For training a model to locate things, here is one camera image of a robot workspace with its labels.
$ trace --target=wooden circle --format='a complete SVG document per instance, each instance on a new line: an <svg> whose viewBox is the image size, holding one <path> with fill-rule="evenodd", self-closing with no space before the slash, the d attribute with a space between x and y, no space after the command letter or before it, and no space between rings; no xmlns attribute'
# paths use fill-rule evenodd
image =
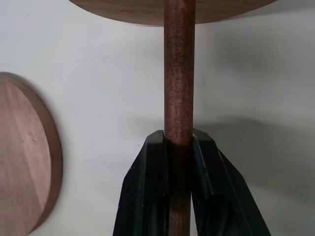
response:
<svg viewBox="0 0 315 236"><path fill-rule="evenodd" d="M2 236L26 236L51 213L63 175L56 125L38 95L20 78L0 72L0 114L4 124Z"/></svg>
<svg viewBox="0 0 315 236"><path fill-rule="evenodd" d="M70 0L82 9L109 19L163 25L163 0ZM196 0L196 23L220 21L276 0Z"/></svg>

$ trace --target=round wooden disc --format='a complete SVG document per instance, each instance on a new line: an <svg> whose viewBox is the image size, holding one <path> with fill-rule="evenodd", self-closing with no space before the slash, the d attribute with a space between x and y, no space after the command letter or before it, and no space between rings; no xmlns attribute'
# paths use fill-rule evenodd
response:
<svg viewBox="0 0 315 236"><path fill-rule="evenodd" d="M143 25L163 25L163 0L70 0L109 19ZM196 23L219 21L276 0L196 0Z"/></svg>
<svg viewBox="0 0 315 236"><path fill-rule="evenodd" d="M17 76L0 72L4 227L26 236L51 213L60 192L63 159L55 123L43 101Z"/></svg>

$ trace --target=brown dowel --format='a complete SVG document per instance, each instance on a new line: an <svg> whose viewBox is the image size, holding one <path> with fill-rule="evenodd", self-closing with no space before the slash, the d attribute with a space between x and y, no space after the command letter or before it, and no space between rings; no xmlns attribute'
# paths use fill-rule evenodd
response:
<svg viewBox="0 0 315 236"><path fill-rule="evenodd" d="M170 177L169 236L189 236L195 0L164 0L164 122Z"/></svg>

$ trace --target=walnut wood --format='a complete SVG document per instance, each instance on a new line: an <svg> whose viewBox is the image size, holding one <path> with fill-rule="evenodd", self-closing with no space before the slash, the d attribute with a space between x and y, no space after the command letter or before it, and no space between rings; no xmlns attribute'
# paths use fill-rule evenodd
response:
<svg viewBox="0 0 315 236"><path fill-rule="evenodd" d="M164 122L170 176L170 236L188 236L195 0L165 0Z"/></svg>
<svg viewBox="0 0 315 236"><path fill-rule="evenodd" d="M20 78L0 72L4 153L1 236L26 236L51 213L63 176L57 128L43 101Z"/></svg>
<svg viewBox="0 0 315 236"><path fill-rule="evenodd" d="M70 0L82 9L109 19L163 25L163 0ZM276 0L196 0L196 23L220 21Z"/></svg>

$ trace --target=white wall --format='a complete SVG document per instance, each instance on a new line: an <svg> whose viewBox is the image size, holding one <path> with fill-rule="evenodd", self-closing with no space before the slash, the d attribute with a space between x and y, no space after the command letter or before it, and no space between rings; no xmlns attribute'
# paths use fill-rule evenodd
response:
<svg viewBox="0 0 315 236"><path fill-rule="evenodd" d="M0 71L34 85L63 141L63 191L33 236L111 235L123 178L163 128L163 28L67 0L1 0ZM315 235L314 0L196 26L194 116L273 236Z"/></svg>

